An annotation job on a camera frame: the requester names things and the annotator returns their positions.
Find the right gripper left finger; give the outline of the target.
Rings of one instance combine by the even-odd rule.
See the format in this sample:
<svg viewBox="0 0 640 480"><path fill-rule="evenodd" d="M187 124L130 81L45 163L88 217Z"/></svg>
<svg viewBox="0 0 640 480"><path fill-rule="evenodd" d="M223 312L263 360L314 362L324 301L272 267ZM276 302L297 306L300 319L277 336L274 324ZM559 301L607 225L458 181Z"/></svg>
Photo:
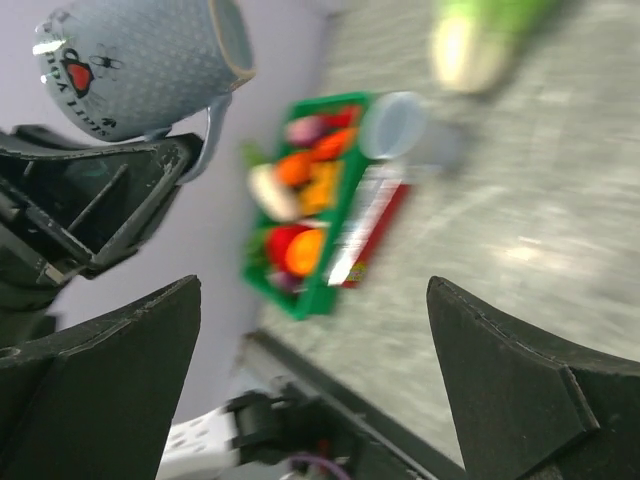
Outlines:
<svg viewBox="0 0 640 480"><path fill-rule="evenodd" d="M154 478L199 334L200 288L190 275L2 349L2 478Z"/></svg>

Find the red toothpaste box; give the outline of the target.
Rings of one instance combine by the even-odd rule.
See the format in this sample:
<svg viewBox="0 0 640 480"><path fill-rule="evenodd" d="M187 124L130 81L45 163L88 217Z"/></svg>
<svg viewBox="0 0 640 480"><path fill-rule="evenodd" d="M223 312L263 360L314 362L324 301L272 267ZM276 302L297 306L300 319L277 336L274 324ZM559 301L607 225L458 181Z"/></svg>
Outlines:
<svg viewBox="0 0 640 480"><path fill-rule="evenodd" d="M325 272L331 287L356 288L410 185L400 167L373 164L365 170Z"/></svg>

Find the green lettuce toy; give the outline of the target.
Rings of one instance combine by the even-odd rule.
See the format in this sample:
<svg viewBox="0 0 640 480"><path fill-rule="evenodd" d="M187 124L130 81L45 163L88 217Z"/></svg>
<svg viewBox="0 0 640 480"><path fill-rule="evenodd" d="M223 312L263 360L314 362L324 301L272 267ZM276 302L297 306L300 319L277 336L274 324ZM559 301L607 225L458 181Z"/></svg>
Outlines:
<svg viewBox="0 0 640 480"><path fill-rule="evenodd" d="M556 6L546 0L438 2L428 45L440 86L472 95L493 89Z"/></svg>

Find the purple onion toy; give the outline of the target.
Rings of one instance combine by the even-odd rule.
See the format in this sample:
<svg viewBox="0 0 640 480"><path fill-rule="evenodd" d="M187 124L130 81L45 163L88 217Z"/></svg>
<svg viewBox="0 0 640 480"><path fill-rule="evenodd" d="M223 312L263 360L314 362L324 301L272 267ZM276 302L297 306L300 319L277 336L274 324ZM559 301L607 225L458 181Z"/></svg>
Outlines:
<svg viewBox="0 0 640 480"><path fill-rule="evenodd" d="M307 148L321 139L328 131L326 121L320 116L305 116L290 121L285 139L294 147Z"/></svg>

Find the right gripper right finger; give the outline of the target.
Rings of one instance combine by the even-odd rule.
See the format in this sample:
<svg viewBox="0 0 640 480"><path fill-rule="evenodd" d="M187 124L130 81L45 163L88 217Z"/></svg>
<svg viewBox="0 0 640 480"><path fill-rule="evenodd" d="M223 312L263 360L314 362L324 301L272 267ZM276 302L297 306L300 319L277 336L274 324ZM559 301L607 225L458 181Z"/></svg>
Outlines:
<svg viewBox="0 0 640 480"><path fill-rule="evenodd" d="M567 341L441 277L426 302L470 478L638 478L638 362Z"/></svg>

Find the green vegetable crate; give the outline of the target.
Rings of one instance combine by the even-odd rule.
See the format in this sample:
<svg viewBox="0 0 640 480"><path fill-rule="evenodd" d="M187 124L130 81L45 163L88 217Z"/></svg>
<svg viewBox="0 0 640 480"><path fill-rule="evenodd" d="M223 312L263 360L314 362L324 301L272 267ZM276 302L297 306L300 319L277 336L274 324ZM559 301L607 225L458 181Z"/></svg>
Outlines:
<svg viewBox="0 0 640 480"><path fill-rule="evenodd" d="M293 104L281 127L280 143L268 162L274 169L282 158L297 151L309 151L313 158L311 180L299 187L287 187L297 198L302 217L278 222L259 212L245 250L244 279L271 302L297 320L326 315L335 304L337 290L327 284L325 271L347 218L354 192L369 165L357 145L359 126L373 96L349 92L299 101ZM359 105L358 123L351 128L330 130L312 146L294 147L285 139L287 124L305 116L323 116L345 105ZM310 228L324 229L326 239L321 258L312 274L299 277L285 265L285 252L293 238Z"/></svg>

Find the white radish toy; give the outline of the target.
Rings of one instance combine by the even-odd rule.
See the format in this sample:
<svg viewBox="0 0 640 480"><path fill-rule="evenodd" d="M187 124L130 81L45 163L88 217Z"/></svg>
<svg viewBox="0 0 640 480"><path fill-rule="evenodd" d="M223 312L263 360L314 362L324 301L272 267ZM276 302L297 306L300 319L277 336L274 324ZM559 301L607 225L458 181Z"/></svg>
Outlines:
<svg viewBox="0 0 640 480"><path fill-rule="evenodd" d="M278 180L271 164L254 166L247 183L256 204L270 219L292 222L302 217L296 196Z"/></svg>

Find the red chili toy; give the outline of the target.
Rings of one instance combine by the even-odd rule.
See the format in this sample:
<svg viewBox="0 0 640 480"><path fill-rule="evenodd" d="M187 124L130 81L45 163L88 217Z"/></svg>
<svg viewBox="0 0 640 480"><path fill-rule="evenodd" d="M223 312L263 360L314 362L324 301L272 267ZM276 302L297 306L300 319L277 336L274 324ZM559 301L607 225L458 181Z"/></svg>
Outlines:
<svg viewBox="0 0 640 480"><path fill-rule="evenodd" d="M361 107L359 105L351 104L326 113L323 118L326 126L330 130L339 130L351 128L356 125L358 123L360 113Z"/></svg>

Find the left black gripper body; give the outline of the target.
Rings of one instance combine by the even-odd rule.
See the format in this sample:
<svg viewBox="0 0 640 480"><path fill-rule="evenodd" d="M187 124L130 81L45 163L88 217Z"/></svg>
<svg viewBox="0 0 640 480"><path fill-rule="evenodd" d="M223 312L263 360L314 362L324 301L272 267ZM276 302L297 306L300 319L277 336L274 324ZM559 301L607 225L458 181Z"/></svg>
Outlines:
<svg viewBox="0 0 640 480"><path fill-rule="evenodd" d="M1 201L1 343L17 345L56 331L51 304L75 276L75 268L53 264L21 237L21 209Z"/></svg>

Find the grey plastic measuring cup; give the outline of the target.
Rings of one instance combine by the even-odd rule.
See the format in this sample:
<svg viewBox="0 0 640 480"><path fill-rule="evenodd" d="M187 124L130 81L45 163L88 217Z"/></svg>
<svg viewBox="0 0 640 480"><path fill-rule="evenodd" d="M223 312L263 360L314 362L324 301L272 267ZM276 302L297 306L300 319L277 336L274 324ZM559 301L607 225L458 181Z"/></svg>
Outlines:
<svg viewBox="0 0 640 480"><path fill-rule="evenodd" d="M372 100L359 127L358 146L366 158L387 164L415 182L458 170L467 135L460 125L432 113L420 94L393 91Z"/></svg>

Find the green leaf toy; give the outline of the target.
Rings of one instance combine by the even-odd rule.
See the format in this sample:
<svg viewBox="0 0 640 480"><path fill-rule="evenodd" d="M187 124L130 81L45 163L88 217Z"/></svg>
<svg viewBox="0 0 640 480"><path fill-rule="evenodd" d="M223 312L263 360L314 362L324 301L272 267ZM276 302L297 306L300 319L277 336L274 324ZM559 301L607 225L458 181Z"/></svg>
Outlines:
<svg viewBox="0 0 640 480"><path fill-rule="evenodd" d="M268 157L261 147L255 143L244 143L241 146L241 153L248 170L268 162Z"/></svg>

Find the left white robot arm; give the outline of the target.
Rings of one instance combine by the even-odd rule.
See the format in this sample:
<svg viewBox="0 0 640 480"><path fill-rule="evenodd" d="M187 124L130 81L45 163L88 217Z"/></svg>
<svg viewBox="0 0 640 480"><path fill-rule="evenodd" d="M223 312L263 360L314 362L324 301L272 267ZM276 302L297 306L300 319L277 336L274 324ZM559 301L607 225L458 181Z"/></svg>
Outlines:
<svg viewBox="0 0 640 480"><path fill-rule="evenodd" d="M77 276L134 256L202 151L193 134L88 147L37 126L1 137L1 475L212 479L276 464L296 402L250 391L173 423L201 323L195 276L56 330Z"/></svg>

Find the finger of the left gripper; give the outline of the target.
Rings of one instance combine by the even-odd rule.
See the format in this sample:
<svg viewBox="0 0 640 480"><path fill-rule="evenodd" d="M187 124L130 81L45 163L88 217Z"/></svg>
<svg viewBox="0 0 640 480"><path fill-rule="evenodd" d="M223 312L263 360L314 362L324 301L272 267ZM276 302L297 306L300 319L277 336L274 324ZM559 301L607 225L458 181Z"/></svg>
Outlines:
<svg viewBox="0 0 640 480"><path fill-rule="evenodd" d="M2 134L2 249L39 280L108 270L153 235L202 145L182 134L88 147L37 125Z"/></svg>

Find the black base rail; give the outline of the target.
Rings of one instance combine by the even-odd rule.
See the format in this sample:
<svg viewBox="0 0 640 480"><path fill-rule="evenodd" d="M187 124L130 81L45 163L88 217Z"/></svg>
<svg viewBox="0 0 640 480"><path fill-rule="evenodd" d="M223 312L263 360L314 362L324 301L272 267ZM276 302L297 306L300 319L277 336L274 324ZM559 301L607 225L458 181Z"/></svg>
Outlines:
<svg viewBox="0 0 640 480"><path fill-rule="evenodd" d="M358 479L382 479L386 474L394 479L467 478L453 460L269 333L248 334L243 358L273 387L293 383L305 394L321 398L364 438Z"/></svg>

